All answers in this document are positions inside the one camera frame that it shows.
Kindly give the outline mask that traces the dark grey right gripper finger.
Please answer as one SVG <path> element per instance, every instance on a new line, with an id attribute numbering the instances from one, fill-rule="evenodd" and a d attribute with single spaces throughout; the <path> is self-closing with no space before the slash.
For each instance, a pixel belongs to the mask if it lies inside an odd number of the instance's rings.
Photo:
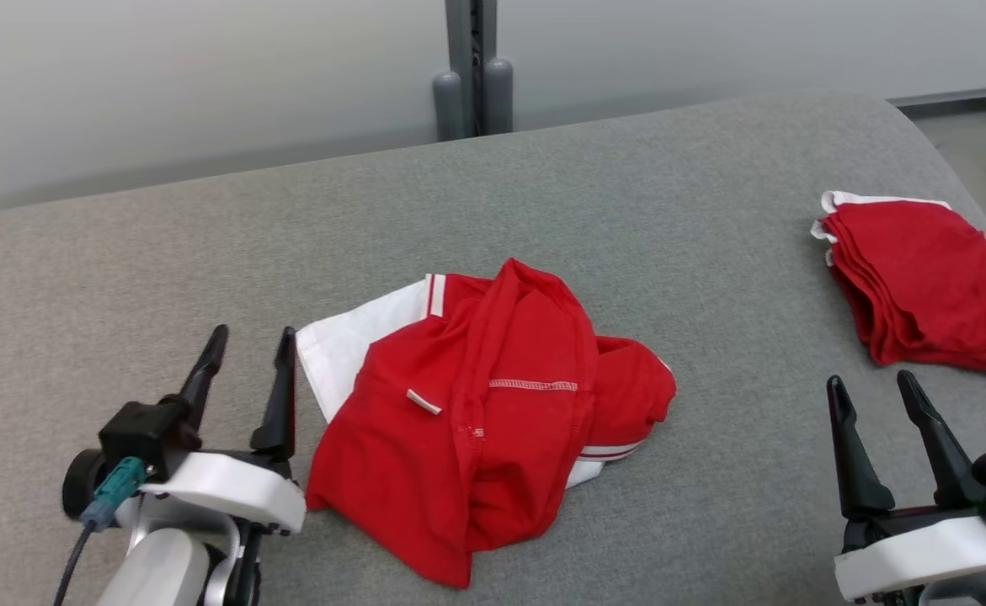
<path id="1" fill-rule="evenodd" d="M 946 420 L 908 369 L 901 369 L 897 384 L 909 421 L 919 430 L 934 473 L 935 505 L 970 508 L 985 498 L 985 488 L 973 476 L 973 462 L 948 427 Z"/>
<path id="2" fill-rule="evenodd" d="M 827 379 L 826 391 L 833 455 L 838 478 L 840 513 L 844 518 L 869 518 L 889 513 L 894 498 L 867 456 L 855 424 L 857 411 L 837 375 Z"/>

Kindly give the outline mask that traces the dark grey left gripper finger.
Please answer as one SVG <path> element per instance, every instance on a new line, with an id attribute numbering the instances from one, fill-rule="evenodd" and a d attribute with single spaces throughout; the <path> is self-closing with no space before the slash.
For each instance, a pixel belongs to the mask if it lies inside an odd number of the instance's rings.
<path id="1" fill-rule="evenodd" d="M 211 390 L 211 382 L 223 364 L 227 340 L 228 326 L 216 326 L 178 392 L 178 396 L 181 396 L 188 403 L 186 423 L 193 430 L 200 429 L 201 419 L 203 419 L 206 409 L 207 396 Z"/>
<path id="2" fill-rule="evenodd" d="M 296 451 L 296 330 L 285 327 L 274 354 L 274 380 L 261 425 L 250 449 L 271 460 L 289 460 Z"/>

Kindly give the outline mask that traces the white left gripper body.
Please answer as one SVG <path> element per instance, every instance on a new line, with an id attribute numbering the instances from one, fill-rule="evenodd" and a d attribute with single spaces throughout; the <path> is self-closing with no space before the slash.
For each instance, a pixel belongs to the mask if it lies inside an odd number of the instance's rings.
<path id="1" fill-rule="evenodd" d="M 292 479 L 223 453 L 193 453 L 139 499 L 141 605 L 257 605 L 261 547 L 301 532 Z"/>

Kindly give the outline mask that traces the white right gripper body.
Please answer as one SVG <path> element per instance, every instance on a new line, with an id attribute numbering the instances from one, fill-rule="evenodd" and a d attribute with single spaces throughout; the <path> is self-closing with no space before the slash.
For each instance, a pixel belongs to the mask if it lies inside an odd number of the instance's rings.
<path id="1" fill-rule="evenodd" d="M 986 507 L 840 508 L 846 520 L 834 559 L 847 602 L 929 605 L 969 598 L 986 605 Z"/>

